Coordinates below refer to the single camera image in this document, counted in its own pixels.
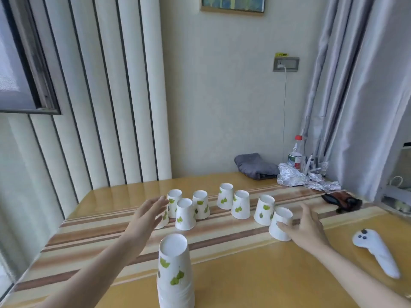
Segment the person's left hand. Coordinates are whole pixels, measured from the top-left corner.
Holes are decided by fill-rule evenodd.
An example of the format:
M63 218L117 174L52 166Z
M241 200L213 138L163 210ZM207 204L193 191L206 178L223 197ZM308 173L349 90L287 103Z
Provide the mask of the person's left hand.
M147 244L153 230L162 221L162 213L167 210L168 199L165 196L143 202L128 224L121 240L133 257L138 256Z

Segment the white leaf-print paper cup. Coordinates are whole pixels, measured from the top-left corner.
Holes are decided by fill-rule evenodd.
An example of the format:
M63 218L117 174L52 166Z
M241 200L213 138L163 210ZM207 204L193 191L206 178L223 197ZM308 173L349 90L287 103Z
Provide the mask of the white leaf-print paper cup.
M276 207L269 227L269 234L271 237L279 241L290 241L290 236L279 228L277 225L278 222L291 226L293 222L293 212L285 207Z

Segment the person's right forearm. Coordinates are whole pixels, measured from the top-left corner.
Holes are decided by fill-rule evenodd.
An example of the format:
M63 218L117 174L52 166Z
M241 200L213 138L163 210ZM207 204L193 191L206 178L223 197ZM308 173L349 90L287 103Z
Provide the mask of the person's right forearm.
M411 308L409 300L371 277L330 246L322 246L314 255L360 308Z

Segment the person's left forearm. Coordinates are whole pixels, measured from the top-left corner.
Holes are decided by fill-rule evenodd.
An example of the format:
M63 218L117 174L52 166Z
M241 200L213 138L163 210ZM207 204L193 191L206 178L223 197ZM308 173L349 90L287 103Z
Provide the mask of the person's left forearm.
M147 238L122 235L36 308L95 308L123 268L144 249Z

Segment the row of upturned paper cups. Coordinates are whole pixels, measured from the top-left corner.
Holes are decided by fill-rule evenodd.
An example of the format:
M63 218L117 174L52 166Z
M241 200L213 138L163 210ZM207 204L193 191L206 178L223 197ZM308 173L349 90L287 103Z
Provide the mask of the row of upturned paper cups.
M178 231L191 231L214 218L246 220L253 215L257 222L269 225L274 214L274 190L272 186L240 190L223 182L211 191L194 190L188 197L187 192L172 189L167 194L167 209L159 215L162 220L155 230L175 227Z

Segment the crumpled aluminium foil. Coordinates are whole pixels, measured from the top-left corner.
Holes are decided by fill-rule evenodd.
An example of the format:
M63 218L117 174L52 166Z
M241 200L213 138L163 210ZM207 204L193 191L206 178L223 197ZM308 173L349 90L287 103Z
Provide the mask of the crumpled aluminium foil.
M309 172L305 175L287 163L280 163L278 168L280 172L277 175L277 183L279 185L288 187L303 186L325 192L342 190L338 181L325 180L325 177L321 174Z

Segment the black and brown case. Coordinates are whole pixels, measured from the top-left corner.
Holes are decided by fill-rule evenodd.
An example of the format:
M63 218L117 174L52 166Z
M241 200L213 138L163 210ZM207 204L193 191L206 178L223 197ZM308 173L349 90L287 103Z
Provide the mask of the black and brown case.
M336 205L336 213L357 211L362 207L363 201L353 197L346 191L334 191L321 195L322 199L329 204Z

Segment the stack of nested paper cups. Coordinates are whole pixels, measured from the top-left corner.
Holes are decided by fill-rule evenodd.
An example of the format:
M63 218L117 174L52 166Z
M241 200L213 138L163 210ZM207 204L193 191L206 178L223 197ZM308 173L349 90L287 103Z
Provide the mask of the stack of nested paper cups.
M188 241L182 234L169 234L159 244L157 293L160 308L195 306Z

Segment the white sock puppet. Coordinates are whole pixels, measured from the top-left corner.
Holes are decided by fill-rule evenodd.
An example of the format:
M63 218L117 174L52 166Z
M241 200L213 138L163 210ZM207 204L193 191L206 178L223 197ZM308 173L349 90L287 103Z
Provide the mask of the white sock puppet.
M376 259L384 273L393 279L400 279L401 273L382 237L372 229L361 229L352 237L352 243L367 249Z

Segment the white storage rack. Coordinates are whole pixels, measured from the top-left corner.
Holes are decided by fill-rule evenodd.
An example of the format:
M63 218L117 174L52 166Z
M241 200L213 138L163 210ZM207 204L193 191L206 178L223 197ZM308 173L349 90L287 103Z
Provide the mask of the white storage rack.
M390 168L380 192L381 202L399 214L411 218L411 136Z

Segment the white vertical blinds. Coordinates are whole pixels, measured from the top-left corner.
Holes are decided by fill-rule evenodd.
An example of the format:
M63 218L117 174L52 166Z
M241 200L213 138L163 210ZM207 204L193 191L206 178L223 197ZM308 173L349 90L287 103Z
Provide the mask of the white vertical blinds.
M0 113L12 283L92 190L171 178L160 0L31 0L61 114Z

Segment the grey curtain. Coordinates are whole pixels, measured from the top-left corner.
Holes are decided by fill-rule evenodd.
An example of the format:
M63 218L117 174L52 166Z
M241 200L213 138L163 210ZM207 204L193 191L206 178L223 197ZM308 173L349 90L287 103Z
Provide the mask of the grey curtain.
M380 199L411 135L411 0L327 0L301 130L327 178Z

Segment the framed green picture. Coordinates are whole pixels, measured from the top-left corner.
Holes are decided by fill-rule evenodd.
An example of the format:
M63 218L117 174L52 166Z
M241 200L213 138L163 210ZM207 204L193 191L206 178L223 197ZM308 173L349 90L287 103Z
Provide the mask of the framed green picture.
M200 10L214 13L263 15L266 0L200 0Z

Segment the grey wall socket panel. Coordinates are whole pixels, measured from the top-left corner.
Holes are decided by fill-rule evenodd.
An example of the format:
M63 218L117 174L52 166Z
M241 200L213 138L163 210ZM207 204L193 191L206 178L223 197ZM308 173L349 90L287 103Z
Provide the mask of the grey wall socket panel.
M286 70L277 68L279 62L285 65ZM273 72L297 72L299 69L299 62L299 57L274 58Z

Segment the dark window frame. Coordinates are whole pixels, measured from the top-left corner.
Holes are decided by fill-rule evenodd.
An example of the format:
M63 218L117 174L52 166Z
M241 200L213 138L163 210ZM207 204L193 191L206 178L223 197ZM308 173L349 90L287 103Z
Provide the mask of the dark window frame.
M0 0L0 113L61 114L31 0Z

